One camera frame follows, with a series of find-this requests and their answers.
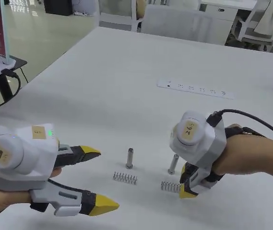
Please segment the coil spring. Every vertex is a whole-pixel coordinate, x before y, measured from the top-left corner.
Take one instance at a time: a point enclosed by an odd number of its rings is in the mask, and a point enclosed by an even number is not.
[[[168,181],[161,182],[161,189],[173,193],[179,193],[181,188],[181,184],[175,184]]]
[[[127,173],[121,173],[121,172],[114,172],[113,176],[114,181],[120,181],[125,182],[128,184],[136,184],[137,182],[137,176],[133,176]]]

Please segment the screw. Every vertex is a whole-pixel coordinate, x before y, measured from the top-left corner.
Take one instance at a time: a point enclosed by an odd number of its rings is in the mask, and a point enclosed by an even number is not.
[[[175,168],[176,168],[176,165],[178,163],[178,159],[179,159],[179,155],[175,154],[174,157],[173,157],[173,160],[171,161],[170,167],[168,169],[168,173],[170,175],[175,174]]]
[[[127,163],[126,163],[126,168],[127,169],[132,169],[133,168],[133,164],[132,164],[133,153],[134,153],[133,148],[129,148],[129,150],[128,150],[128,159],[127,159]]]

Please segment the power strip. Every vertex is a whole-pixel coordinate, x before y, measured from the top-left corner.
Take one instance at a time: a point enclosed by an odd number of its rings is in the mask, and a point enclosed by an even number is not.
[[[220,97],[231,100],[234,99],[234,95],[232,92],[219,91],[216,89],[207,88],[205,86],[190,85],[172,80],[159,80],[157,82],[157,86],[161,88],[198,93],[212,97]]]

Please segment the chair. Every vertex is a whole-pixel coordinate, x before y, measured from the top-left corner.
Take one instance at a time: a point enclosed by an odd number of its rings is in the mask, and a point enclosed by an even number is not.
[[[260,51],[269,52],[273,47],[273,36],[271,34],[259,34],[255,28],[264,16],[271,1],[258,0],[247,18],[236,16],[231,34],[240,42],[249,42],[260,45]]]
[[[148,5],[142,33],[208,42],[213,17],[202,11],[171,6]]]
[[[137,32],[136,0],[95,0],[96,26]]]

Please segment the tiled floor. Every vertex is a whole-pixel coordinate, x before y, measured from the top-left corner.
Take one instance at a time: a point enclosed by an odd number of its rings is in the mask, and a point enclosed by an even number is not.
[[[10,50],[12,55],[28,61],[23,70],[29,81],[85,37],[94,25],[91,17],[46,14],[36,0],[10,2],[5,6]],[[17,73],[24,85],[22,73]],[[17,81],[10,84],[16,90]]]

